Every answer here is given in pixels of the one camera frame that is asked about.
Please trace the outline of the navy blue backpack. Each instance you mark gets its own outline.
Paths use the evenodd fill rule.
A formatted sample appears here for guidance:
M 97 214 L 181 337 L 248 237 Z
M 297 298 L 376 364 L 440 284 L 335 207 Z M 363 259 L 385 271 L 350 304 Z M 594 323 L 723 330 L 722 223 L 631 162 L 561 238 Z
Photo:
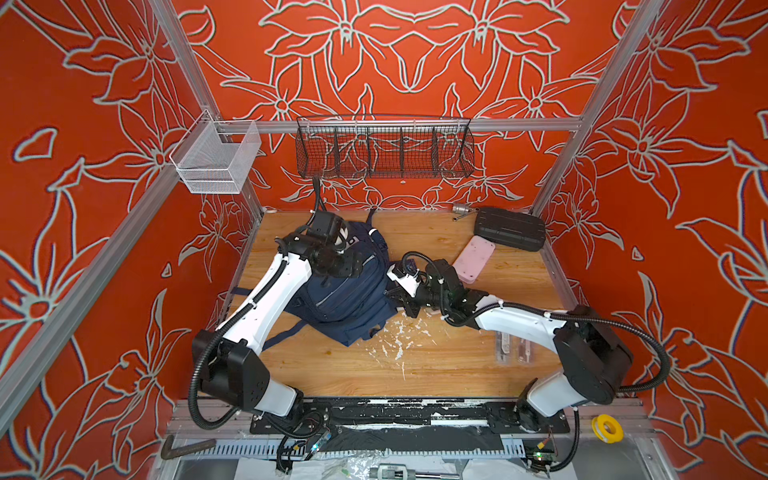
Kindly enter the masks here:
M 345 221 L 350 228 L 346 246 L 364 256 L 361 275 L 346 279 L 312 275 L 282 314 L 291 314 L 332 340 L 350 346 L 360 339 L 370 339 L 397 309 L 385 295 L 390 257 L 384 237 L 371 218 Z M 283 237 L 307 235 L 307 224 Z

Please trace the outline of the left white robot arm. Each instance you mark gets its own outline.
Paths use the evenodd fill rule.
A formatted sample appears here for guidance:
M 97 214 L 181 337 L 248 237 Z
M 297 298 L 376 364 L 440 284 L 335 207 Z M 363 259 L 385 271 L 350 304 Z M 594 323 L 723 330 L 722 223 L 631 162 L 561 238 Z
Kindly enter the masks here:
M 273 326 L 312 275 L 357 278 L 364 256 L 299 234 L 277 238 L 277 253 L 255 291 L 226 322 L 196 337 L 188 409 L 199 428 L 216 430 L 235 413 L 262 413 L 300 422 L 303 394 L 271 377 L 260 358 Z

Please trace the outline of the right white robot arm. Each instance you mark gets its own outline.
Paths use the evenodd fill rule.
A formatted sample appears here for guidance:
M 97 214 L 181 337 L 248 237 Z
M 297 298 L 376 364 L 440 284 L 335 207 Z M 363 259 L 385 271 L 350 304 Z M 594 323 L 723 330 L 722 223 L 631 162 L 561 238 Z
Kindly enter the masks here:
M 505 333 L 558 356 L 560 370 L 529 382 L 516 400 L 513 417 L 526 432 L 539 431 L 546 420 L 565 408 L 609 405 L 620 394 L 653 390 L 671 372 L 672 362 L 663 344 L 641 329 L 597 317 L 584 305 L 563 311 L 505 301 L 465 287 L 454 267 L 443 259 L 428 259 L 419 269 L 414 263 L 419 256 L 408 252 L 387 271 L 387 295 L 408 315 L 415 317 L 422 309 L 432 308 L 452 327 Z M 641 339 L 655 353 L 659 370 L 650 379 L 626 384 L 633 354 L 619 338 L 619 331 Z

